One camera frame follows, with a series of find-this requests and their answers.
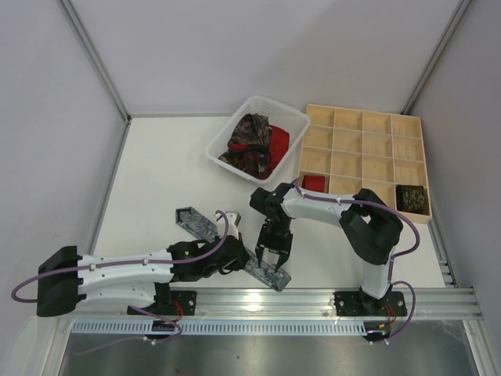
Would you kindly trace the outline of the blue-grey floral tie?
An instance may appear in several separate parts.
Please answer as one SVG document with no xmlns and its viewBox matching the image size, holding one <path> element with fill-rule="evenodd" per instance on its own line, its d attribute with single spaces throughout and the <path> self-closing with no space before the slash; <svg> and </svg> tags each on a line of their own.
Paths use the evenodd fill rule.
<svg viewBox="0 0 501 376">
<path fill-rule="evenodd" d="M 175 221 L 196 239 L 211 244 L 219 242 L 219 237 L 225 229 L 223 219 L 219 219 L 218 223 L 213 223 L 193 207 L 176 209 Z M 275 265 L 270 266 L 264 261 L 259 262 L 257 256 L 244 247 L 240 234 L 238 238 L 228 234 L 221 250 L 214 254 L 214 265 L 211 266 L 211 269 L 217 270 L 221 275 L 244 270 L 272 290 L 282 291 L 292 278 L 282 268 L 277 271 L 275 268 Z"/>
</svg>

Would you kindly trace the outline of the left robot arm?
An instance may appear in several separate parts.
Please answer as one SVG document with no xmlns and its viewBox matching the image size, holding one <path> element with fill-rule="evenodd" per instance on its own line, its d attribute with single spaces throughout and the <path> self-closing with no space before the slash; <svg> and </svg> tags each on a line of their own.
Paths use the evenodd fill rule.
<svg viewBox="0 0 501 376">
<path fill-rule="evenodd" d="M 196 282 L 215 273 L 242 270 L 250 255 L 240 238 L 213 242 L 181 241 L 143 255 L 79 255 L 75 246 L 61 248 L 38 268 L 36 313 L 62 316 L 75 310 L 125 308 L 176 316 L 182 307 L 172 283 Z"/>
</svg>

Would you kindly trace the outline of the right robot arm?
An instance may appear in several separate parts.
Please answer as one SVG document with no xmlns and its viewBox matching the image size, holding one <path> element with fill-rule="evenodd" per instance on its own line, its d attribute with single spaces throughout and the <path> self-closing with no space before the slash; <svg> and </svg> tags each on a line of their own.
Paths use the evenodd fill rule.
<svg viewBox="0 0 501 376">
<path fill-rule="evenodd" d="M 255 252 L 261 262 L 265 251 L 278 256 L 275 269 L 290 257 L 294 219 L 309 219 L 341 228 L 363 263 L 361 294 L 381 300 L 390 290 L 390 258 L 400 240 L 402 220 L 372 191 L 355 195 L 320 193 L 281 183 L 274 190 L 257 188 L 250 206 L 265 217 Z"/>
</svg>

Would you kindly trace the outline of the rolled red tie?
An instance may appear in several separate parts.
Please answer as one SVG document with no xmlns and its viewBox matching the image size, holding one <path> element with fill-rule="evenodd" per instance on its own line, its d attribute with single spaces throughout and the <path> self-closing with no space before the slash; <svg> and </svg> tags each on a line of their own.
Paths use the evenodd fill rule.
<svg viewBox="0 0 501 376">
<path fill-rule="evenodd" d="M 324 175 L 304 175 L 301 186 L 306 190 L 323 193 L 326 188 Z"/>
</svg>

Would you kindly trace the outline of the red tie in basket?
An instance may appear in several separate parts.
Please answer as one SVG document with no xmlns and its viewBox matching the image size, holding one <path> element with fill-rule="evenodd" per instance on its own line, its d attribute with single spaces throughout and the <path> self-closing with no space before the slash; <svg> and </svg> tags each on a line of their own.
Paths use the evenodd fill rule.
<svg viewBox="0 0 501 376">
<path fill-rule="evenodd" d="M 229 146 L 229 150 L 233 152 L 250 152 L 250 151 L 268 151 L 269 153 L 269 168 L 274 169 L 283 159 L 289 150 L 290 134 L 274 125 L 270 125 L 271 140 L 269 146 L 260 146 L 250 143 L 237 143 Z"/>
</svg>

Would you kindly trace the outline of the dark floral tie in basket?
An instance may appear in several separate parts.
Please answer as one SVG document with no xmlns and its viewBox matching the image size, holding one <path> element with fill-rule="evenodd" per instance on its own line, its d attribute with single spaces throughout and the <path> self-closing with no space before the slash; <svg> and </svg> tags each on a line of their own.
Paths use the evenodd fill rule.
<svg viewBox="0 0 501 376">
<path fill-rule="evenodd" d="M 227 151 L 218 159 L 256 179 L 267 179 L 271 173 L 268 151 L 233 152 L 229 146 L 250 143 L 267 147 L 270 140 L 269 119 L 260 114 L 246 114 L 233 129 Z"/>
</svg>

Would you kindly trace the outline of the wooden compartment tray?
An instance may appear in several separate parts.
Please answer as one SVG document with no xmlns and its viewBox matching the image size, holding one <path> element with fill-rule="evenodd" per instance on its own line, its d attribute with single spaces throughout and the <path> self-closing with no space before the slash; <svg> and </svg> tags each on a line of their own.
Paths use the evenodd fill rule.
<svg viewBox="0 0 501 376">
<path fill-rule="evenodd" d="M 428 214 L 401 211 L 414 223 L 432 218 L 424 138 L 419 117 L 309 104 L 311 124 L 302 143 L 298 175 L 324 175 L 324 193 L 372 190 L 396 207 L 397 185 L 424 186 Z"/>
</svg>

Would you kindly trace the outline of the rolled dark patterned tie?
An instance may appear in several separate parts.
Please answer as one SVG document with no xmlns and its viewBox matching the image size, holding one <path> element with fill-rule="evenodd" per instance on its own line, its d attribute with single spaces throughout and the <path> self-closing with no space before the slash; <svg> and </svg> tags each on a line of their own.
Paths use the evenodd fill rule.
<svg viewBox="0 0 501 376">
<path fill-rule="evenodd" d="M 397 185 L 395 196 L 399 211 L 418 215 L 428 214 L 427 191 L 424 186 Z"/>
</svg>

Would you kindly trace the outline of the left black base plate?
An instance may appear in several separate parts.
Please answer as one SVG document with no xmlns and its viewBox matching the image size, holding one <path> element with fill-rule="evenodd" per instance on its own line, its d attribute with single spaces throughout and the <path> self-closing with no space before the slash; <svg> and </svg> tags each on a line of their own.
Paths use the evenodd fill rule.
<svg viewBox="0 0 501 376">
<path fill-rule="evenodd" d="M 165 290 L 154 295 L 153 302 L 142 310 L 161 316 L 193 316 L 196 299 L 194 290 Z"/>
</svg>

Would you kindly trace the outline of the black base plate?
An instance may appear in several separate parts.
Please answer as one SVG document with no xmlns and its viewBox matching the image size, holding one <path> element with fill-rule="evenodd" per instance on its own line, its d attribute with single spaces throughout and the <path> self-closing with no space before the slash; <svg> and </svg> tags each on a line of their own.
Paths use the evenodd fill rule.
<svg viewBox="0 0 501 376">
<path fill-rule="evenodd" d="M 193 316 L 196 299 L 194 290 L 165 290 L 154 295 L 153 302 L 142 310 L 161 316 Z"/>
<path fill-rule="evenodd" d="M 374 298 L 361 289 L 338 291 L 333 294 L 338 316 L 391 316 L 403 317 L 408 314 L 403 293 L 392 291 L 383 298 Z"/>
</svg>

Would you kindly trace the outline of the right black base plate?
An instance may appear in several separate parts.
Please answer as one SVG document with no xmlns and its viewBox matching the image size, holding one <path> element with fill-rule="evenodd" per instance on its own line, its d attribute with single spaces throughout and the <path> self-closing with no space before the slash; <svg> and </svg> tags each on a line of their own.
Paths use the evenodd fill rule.
<svg viewBox="0 0 501 376">
<path fill-rule="evenodd" d="M 338 316 L 391 316 L 403 317 L 408 314 L 403 293 L 392 291 L 383 298 L 374 298 L 361 289 L 338 291 L 333 294 Z"/>
</svg>

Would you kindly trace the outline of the aluminium mounting rail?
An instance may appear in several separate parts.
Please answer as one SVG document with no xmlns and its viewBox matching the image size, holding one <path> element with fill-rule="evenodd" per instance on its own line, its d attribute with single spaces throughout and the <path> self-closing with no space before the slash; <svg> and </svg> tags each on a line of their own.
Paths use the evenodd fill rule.
<svg viewBox="0 0 501 376">
<path fill-rule="evenodd" d="M 281 292 L 263 288 L 194 288 L 172 291 L 181 307 L 168 308 L 184 317 L 302 317 L 319 318 L 327 314 L 362 317 L 362 299 L 353 288 L 292 288 Z M 402 310 L 417 320 L 480 320 L 483 318 L 474 290 L 471 288 L 394 287 L 389 305 L 399 316 Z"/>
</svg>

